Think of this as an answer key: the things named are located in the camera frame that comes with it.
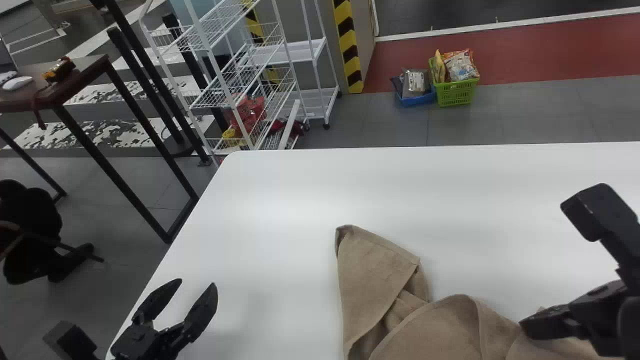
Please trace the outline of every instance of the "computer mouse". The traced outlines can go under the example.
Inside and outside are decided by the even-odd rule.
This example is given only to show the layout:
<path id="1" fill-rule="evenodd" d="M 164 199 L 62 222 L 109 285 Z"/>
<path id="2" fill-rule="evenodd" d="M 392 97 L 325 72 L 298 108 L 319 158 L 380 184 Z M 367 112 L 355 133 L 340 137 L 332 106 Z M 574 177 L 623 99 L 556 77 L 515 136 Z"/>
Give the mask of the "computer mouse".
<path id="1" fill-rule="evenodd" d="M 33 81 L 33 78 L 31 76 L 21 76 L 19 78 L 15 78 L 7 81 L 2 88 L 5 90 L 14 91 L 14 90 L 18 90 L 19 88 L 23 87 L 24 85 L 27 85 L 32 81 Z"/>
<path id="2" fill-rule="evenodd" d="M 0 85 L 4 85 L 7 81 L 18 76 L 18 73 L 15 71 L 7 71 L 0 74 Z"/>

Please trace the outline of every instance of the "green basket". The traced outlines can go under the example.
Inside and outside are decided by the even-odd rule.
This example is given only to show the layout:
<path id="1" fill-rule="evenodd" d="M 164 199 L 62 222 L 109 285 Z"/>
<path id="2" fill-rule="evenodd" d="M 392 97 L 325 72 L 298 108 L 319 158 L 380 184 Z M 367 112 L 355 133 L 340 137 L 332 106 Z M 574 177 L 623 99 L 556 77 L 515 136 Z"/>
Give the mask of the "green basket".
<path id="1" fill-rule="evenodd" d="M 438 105 L 441 108 L 470 104 L 476 92 L 476 85 L 480 78 L 459 81 L 457 83 L 436 83 L 435 78 L 435 58 L 429 59 L 431 68 L 431 82 L 436 87 L 438 93 Z"/>

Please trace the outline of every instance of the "beige towel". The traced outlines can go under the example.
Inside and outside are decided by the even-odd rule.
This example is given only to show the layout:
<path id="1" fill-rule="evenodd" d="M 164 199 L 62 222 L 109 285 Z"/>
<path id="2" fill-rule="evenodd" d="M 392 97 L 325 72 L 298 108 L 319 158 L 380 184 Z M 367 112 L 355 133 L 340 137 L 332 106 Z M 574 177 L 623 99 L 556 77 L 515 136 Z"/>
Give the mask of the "beige towel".
<path id="1" fill-rule="evenodd" d="M 420 258 L 357 226 L 335 248 L 347 360 L 601 359 L 586 341 L 531 341 L 466 295 L 429 303 Z"/>

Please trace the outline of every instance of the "dark wooden table top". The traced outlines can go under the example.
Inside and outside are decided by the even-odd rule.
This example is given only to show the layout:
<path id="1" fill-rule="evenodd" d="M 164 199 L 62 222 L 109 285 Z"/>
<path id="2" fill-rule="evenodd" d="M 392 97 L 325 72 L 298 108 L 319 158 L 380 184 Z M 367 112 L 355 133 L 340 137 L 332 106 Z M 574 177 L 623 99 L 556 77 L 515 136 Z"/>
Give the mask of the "dark wooden table top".
<path id="1" fill-rule="evenodd" d="M 48 110 L 64 105 L 75 94 L 104 74 L 109 65 L 111 65 L 108 55 L 96 55 L 71 60 L 76 65 L 73 73 L 64 81 L 56 83 L 38 94 L 37 104 L 39 110 Z M 33 94 L 48 85 L 42 74 L 56 63 L 57 61 L 53 61 L 19 67 L 18 76 L 31 76 L 33 81 L 16 91 L 7 91 L 0 87 L 0 113 L 32 111 Z"/>

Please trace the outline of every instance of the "robotic arm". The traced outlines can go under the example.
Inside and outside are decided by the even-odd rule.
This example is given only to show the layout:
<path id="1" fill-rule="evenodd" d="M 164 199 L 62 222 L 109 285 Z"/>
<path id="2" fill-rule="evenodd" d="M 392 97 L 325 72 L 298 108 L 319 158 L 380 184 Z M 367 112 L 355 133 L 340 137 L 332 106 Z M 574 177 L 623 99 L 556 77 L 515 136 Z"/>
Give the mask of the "robotic arm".
<path id="1" fill-rule="evenodd" d="M 184 321 L 157 331 L 153 321 L 162 313 L 180 288 L 182 279 L 172 280 L 153 291 L 135 312 L 129 326 L 111 347 L 117 360 L 173 360 L 182 349 L 196 341 L 205 331 L 218 309 L 218 289 L 215 284 L 202 293 Z M 96 359 L 97 346 L 77 326 L 59 323 L 44 341 L 62 358 L 69 360 Z"/>
<path id="2" fill-rule="evenodd" d="M 600 241 L 618 262 L 621 280 L 593 289 L 520 322 L 533 340 L 589 340 L 598 355 L 640 359 L 640 224 L 606 184 L 579 192 L 561 205 L 587 241 Z"/>

